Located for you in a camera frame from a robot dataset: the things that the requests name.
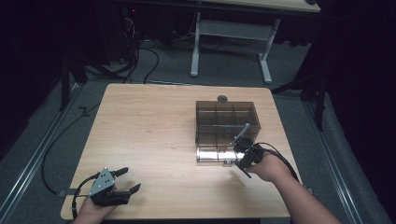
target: clear plastic box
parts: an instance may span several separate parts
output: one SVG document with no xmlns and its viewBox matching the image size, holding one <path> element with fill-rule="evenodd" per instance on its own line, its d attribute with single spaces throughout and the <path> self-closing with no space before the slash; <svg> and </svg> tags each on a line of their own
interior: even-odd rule
<svg viewBox="0 0 396 224">
<path fill-rule="evenodd" d="M 233 162 L 243 158 L 233 151 L 232 142 L 248 124 L 244 137 L 253 142 L 261 126 L 253 102 L 197 101 L 197 161 Z"/>
</svg>

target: cable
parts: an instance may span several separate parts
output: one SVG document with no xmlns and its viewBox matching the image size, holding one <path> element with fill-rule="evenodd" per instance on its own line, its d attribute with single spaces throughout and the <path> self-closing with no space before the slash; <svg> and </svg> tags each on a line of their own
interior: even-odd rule
<svg viewBox="0 0 396 224">
<path fill-rule="evenodd" d="M 249 40 L 246 40 L 245 43 L 238 43 L 238 42 L 232 41 L 232 39 L 234 39 L 234 38 L 225 38 L 224 42 L 230 43 L 230 44 L 234 44 L 234 45 L 238 45 L 238 46 L 246 46 L 246 45 L 251 45 L 251 44 L 254 44 L 256 42 L 259 42 L 259 40 L 249 39 Z"/>
<path fill-rule="evenodd" d="M 209 36 L 207 36 L 206 40 L 209 40 L 209 39 L 219 39 L 218 45 L 215 46 L 214 48 L 206 48 L 202 44 L 200 44 L 200 48 L 201 49 L 214 50 L 214 49 L 220 48 L 223 45 L 224 37 L 219 37 L 219 36 L 211 36 L 211 37 L 209 37 Z"/>
<path fill-rule="evenodd" d="M 148 50 L 148 51 L 152 52 L 153 54 L 155 54 L 155 56 L 157 57 L 157 62 L 155 63 L 154 67 L 145 76 L 145 79 L 143 80 L 143 84 L 146 84 L 146 81 L 147 81 L 149 75 L 154 71 L 155 68 L 157 68 L 158 63 L 160 62 L 160 56 L 158 56 L 158 54 L 156 52 L 154 52 L 152 49 L 145 49 L 145 50 Z"/>
<path fill-rule="evenodd" d="M 194 35 L 192 35 L 192 36 L 190 36 L 190 37 L 188 37 L 188 38 L 185 38 L 185 39 L 183 39 L 183 40 L 188 40 L 188 39 L 191 39 L 191 38 L 194 38 Z M 181 46 L 181 47 L 188 47 L 188 46 L 191 46 L 191 45 L 194 44 L 194 41 L 193 41 L 193 40 L 190 41 L 190 43 L 187 43 L 187 44 L 180 44 L 180 43 L 178 43 L 178 42 L 183 41 L 183 40 L 174 41 L 174 44 L 176 44 L 176 45 L 178 45 L 178 46 Z"/>
<path fill-rule="evenodd" d="M 125 21 L 128 21 L 128 23 L 129 24 L 127 24 L 128 25 L 128 27 L 127 28 L 125 28 L 125 32 L 122 32 L 123 33 L 123 35 L 125 36 L 125 42 L 126 42 L 126 55 L 129 55 L 129 53 L 130 53 L 130 51 L 131 51 L 131 47 L 134 45 L 134 43 L 137 43 L 137 46 L 139 46 L 140 44 L 139 44 L 139 41 L 134 41 L 135 40 L 135 35 L 137 34 L 137 35 L 139 35 L 139 33 L 137 33 L 136 32 L 136 28 L 135 28 L 135 24 L 134 24 L 134 22 L 131 20 L 131 19 L 129 19 L 129 18 L 127 18 L 127 17 L 125 17 L 124 18 L 124 20 Z M 129 33 L 131 33 L 131 28 L 133 28 L 132 29 L 132 36 L 131 37 L 129 37 Z M 117 76 L 118 74 L 120 74 L 120 73 L 122 73 L 122 72 L 125 72 L 125 71 L 128 71 L 128 70 L 130 70 L 131 71 L 131 69 L 133 68 L 135 66 L 135 62 L 134 62 L 134 55 L 131 57 L 131 59 L 130 59 L 130 62 L 126 65 L 126 66 L 124 66 L 124 67 L 122 67 L 122 68 L 120 68 L 120 69 L 118 69 L 118 70 L 116 70 L 116 71 L 110 71 L 112 74 L 114 74 L 115 76 L 113 76 L 113 77 L 119 77 L 119 76 Z M 103 73 L 103 72 L 95 72 L 95 71 L 92 71 L 90 68 L 88 68 L 88 67 L 85 67 L 85 71 L 87 72 L 87 73 L 90 73 L 90 74 L 92 74 L 92 75 L 95 75 L 95 76 L 102 76 L 102 75 L 105 75 L 105 73 Z"/>
<path fill-rule="evenodd" d="M 92 176 L 88 177 L 87 179 L 82 181 L 82 183 L 79 184 L 78 188 L 76 189 L 76 192 L 75 192 L 75 194 L 73 196 L 73 202 L 72 202 L 73 219 L 76 219 L 76 217 L 78 216 L 76 198 L 77 197 L 83 197 L 82 195 L 78 195 L 79 191 L 81 190 L 82 186 L 84 186 L 88 181 L 96 179 L 99 176 L 99 174 L 100 173 L 97 173 L 96 175 L 92 175 Z"/>
<path fill-rule="evenodd" d="M 273 148 L 274 150 L 268 149 L 268 148 L 264 148 L 264 147 L 260 147 L 261 144 L 267 145 L 267 146 Z M 294 177 L 294 179 L 296 179 L 298 182 L 300 182 L 296 172 L 294 171 L 293 167 L 290 165 L 288 160 L 286 160 L 286 158 L 283 157 L 282 154 L 280 154 L 280 152 L 275 147 L 271 146 L 268 143 L 256 143 L 256 144 L 253 145 L 253 147 L 249 147 L 249 148 L 263 150 L 265 152 L 269 152 L 269 153 L 273 154 L 274 156 L 278 157 L 280 160 L 283 161 L 283 163 L 285 163 L 286 166 L 288 166 L 288 168 L 289 168 L 289 170 L 291 172 L 291 175 Z"/>
<path fill-rule="evenodd" d="M 194 27 L 194 23 L 195 23 L 196 17 L 197 17 L 197 13 L 195 12 L 194 13 L 194 17 L 192 18 L 192 22 L 191 22 L 191 26 L 190 26 L 189 31 L 185 35 L 183 35 L 181 38 L 174 39 L 173 42 L 177 42 L 179 40 L 190 39 L 190 38 L 194 37 L 194 35 L 191 35 L 191 36 L 188 36 L 188 35 L 191 33 L 192 27 Z"/>
<path fill-rule="evenodd" d="M 133 57 L 134 66 L 130 68 L 128 75 L 125 77 L 125 79 L 123 80 L 122 83 L 126 83 L 128 78 L 129 78 L 130 82 L 132 83 L 132 73 L 136 69 L 137 63 L 139 62 L 139 58 L 140 58 L 140 45 L 141 45 L 141 42 L 138 42 L 138 43 L 139 43 L 138 46 L 136 46 L 136 54 L 134 54 L 134 57 Z"/>
<path fill-rule="evenodd" d="M 75 119 L 73 122 L 71 122 L 69 125 L 67 125 L 66 128 L 64 128 L 64 130 L 58 134 L 58 136 L 52 141 L 52 143 L 49 145 L 49 147 L 47 148 L 46 152 L 44 153 L 43 156 L 43 160 L 41 162 L 41 179 L 44 183 L 44 186 L 47 188 L 47 190 L 49 190 L 49 192 L 51 192 L 53 195 L 58 195 L 58 193 L 50 187 L 50 185 L 47 183 L 45 174 L 44 174 L 44 168 L 45 168 L 45 163 L 46 163 L 46 158 L 50 152 L 50 150 L 52 149 L 52 147 L 55 145 L 55 143 L 62 137 L 62 135 L 69 129 L 71 128 L 75 123 L 77 123 L 80 119 L 86 117 L 91 111 L 93 111 L 97 106 L 99 106 L 99 104 L 101 104 L 100 102 L 97 105 L 94 105 L 92 108 L 90 108 L 89 110 L 84 111 L 77 119 Z"/>
</svg>

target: wooden table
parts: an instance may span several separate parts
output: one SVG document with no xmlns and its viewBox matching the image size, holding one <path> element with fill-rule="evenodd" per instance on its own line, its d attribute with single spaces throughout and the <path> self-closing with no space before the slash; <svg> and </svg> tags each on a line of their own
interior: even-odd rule
<svg viewBox="0 0 396 224">
<path fill-rule="evenodd" d="M 302 12 L 320 12 L 318 4 L 313 6 L 305 0 L 201 0 L 202 2 L 240 5 L 244 7 L 267 7 Z"/>
<path fill-rule="evenodd" d="M 197 164 L 195 102 L 219 95 L 254 102 L 262 126 L 256 142 L 276 147 L 298 173 L 268 89 L 110 84 L 70 188 L 104 167 L 129 167 L 116 180 L 118 190 L 142 186 L 109 219 L 288 217 L 271 183 L 256 175 L 249 179 L 234 165 Z M 71 201 L 67 196 L 62 218 L 72 219 Z"/>
</svg>

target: white desk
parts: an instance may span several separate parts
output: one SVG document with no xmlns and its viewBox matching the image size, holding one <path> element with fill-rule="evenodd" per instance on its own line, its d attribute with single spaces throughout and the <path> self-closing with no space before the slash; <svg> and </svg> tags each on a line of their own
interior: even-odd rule
<svg viewBox="0 0 396 224">
<path fill-rule="evenodd" d="M 222 3 L 244 7 L 266 7 L 279 10 L 293 10 L 302 12 L 320 12 L 318 5 L 308 5 L 305 0 L 201 0 L 207 3 Z M 195 45 L 192 53 L 191 76 L 197 77 L 199 70 L 199 43 L 200 35 L 217 35 L 233 38 L 255 39 L 266 42 L 262 53 L 259 53 L 259 62 L 266 84 L 271 84 L 271 74 L 268 69 L 267 57 L 276 36 L 280 19 L 270 25 L 253 25 L 246 23 L 201 20 L 201 13 L 197 13 L 195 29 Z"/>
</svg>

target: human hand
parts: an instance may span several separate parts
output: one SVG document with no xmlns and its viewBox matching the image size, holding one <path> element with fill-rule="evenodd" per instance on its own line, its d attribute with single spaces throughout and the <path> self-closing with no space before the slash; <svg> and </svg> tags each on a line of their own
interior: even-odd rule
<svg viewBox="0 0 396 224">
<path fill-rule="evenodd" d="M 291 176 L 288 166 L 277 156 L 264 152 L 262 161 L 247 168 L 247 171 L 256 174 L 259 178 L 269 182 L 276 182 L 280 178 Z"/>
<path fill-rule="evenodd" d="M 103 221 L 103 219 L 110 214 L 117 206 L 102 207 L 97 206 L 93 203 L 91 198 L 87 197 L 82 203 L 79 209 L 79 214 L 74 224 L 84 223 L 84 224 L 98 224 Z"/>
</svg>

